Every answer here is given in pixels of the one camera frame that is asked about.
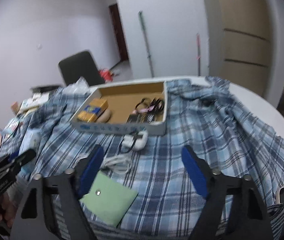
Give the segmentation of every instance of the cardboard box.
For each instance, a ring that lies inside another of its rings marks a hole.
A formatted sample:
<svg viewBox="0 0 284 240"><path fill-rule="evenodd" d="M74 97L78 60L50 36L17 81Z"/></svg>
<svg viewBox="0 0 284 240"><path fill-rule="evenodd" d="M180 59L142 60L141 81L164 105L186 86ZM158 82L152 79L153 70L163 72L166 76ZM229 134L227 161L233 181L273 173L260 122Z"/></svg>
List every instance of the cardboard box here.
<svg viewBox="0 0 284 240"><path fill-rule="evenodd" d="M103 98L108 102L108 109L112 115L107 123L82 122L77 119L78 114L94 99ZM164 100L163 114L158 115L151 123L126 123L129 115L142 98L161 98ZM139 84L116 85L110 84L97 88L85 100L72 116L72 126L81 132L104 134L128 134L134 130L147 130L149 135L163 136L166 132L168 93L165 82L148 82Z"/></svg>

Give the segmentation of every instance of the black chair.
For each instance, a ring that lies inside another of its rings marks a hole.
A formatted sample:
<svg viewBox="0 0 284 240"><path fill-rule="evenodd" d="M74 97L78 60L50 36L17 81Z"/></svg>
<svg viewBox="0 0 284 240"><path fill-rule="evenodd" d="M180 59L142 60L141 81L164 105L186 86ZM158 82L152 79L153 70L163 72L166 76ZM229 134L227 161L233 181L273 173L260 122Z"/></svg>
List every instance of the black chair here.
<svg viewBox="0 0 284 240"><path fill-rule="evenodd" d="M59 68L67 86L77 82L80 77L85 78L89 86L105 83L89 51L82 51L61 60Z"/></svg>

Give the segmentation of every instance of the green envelope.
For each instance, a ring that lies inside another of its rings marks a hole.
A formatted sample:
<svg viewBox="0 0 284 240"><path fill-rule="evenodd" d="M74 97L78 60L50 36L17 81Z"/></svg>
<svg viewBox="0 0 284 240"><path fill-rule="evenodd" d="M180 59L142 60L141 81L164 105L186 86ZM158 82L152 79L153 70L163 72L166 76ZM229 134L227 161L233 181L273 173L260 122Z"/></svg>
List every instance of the green envelope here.
<svg viewBox="0 0 284 240"><path fill-rule="evenodd" d="M81 201L104 223L116 227L137 195L137 191L122 186L99 171L90 192Z"/></svg>

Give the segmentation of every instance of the blue plaid tablecloth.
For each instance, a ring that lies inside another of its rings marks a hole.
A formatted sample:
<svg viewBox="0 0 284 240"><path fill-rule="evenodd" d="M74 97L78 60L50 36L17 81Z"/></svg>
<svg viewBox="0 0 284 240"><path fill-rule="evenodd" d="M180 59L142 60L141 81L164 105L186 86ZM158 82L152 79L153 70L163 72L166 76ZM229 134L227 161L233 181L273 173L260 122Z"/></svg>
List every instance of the blue plaid tablecloth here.
<svg viewBox="0 0 284 240"><path fill-rule="evenodd" d="M117 228L105 225L83 207L97 236L103 239L187 238L194 228L205 200L196 193L181 160L181 149L191 145L198 157L225 175L250 174L269 210L275 239L279 238L284 205L274 205L276 191L284 186L284 139L272 127L250 113L229 92L229 82L207 77L211 86L191 85L189 80L168 82L167 132L149 137L146 147L133 153L131 171L120 176L107 175L138 191L138 196ZM25 132L39 129L40 150L32 175L57 175L74 167L100 144L107 157L119 154L121 136L81 133L69 119L88 95L64 95L58 92L32 116L26 117L17 134L3 144L0 154L13 153L21 145ZM59 213L60 229L67 229ZM222 232L231 208L231 198L221 218Z"/></svg>

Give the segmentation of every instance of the blue cloth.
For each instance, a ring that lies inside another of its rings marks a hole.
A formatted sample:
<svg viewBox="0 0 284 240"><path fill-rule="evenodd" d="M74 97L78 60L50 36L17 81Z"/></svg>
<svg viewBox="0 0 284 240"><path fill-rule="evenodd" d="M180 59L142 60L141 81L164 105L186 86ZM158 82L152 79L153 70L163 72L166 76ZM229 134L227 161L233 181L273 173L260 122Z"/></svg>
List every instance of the blue cloth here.
<svg viewBox="0 0 284 240"><path fill-rule="evenodd" d="M283 205L274 204L278 187L284 186L284 139L229 93L228 81L212 77L207 80L212 86L192 86L189 80L168 82L166 135L149 137L146 147L133 153L132 169L125 176L107 172L110 178L138 191L120 224L110 228L83 207L99 237L118 239L117 234L121 234L130 239L133 232L183 238L191 233L205 200L196 193L184 169L184 145L191 145L198 157L225 175L250 174L266 205L270 209L279 207L283 218ZM13 153L20 147L26 130L35 128L41 130L42 141L32 175L61 174L74 167L79 155L90 152L95 144L103 147L107 157L119 154L121 136L81 133L68 122L86 97L57 93L24 121L0 154ZM228 197L221 232L230 208ZM59 215L58 218L60 229L67 235L63 219Z"/></svg>

